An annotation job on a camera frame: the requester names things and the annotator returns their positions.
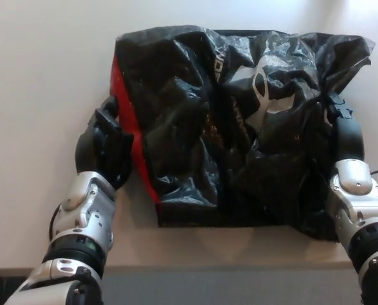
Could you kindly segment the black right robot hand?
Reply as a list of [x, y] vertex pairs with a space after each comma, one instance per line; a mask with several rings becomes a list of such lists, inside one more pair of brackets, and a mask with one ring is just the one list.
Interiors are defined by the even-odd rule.
[[330, 152], [334, 161], [365, 159], [362, 129], [353, 117], [353, 109], [336, 92], [327, 94], [327, 119], [331, 125]]

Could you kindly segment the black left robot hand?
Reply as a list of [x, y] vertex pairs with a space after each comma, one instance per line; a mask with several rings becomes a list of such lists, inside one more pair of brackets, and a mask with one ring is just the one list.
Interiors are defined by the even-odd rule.
[[111, 95], [91, 115], [75, 150], [77, 173], [97, 172], [115, 189], [122, 187], [131, 175], [134, 140], [119, 124], [118, 114], [117, 98]]

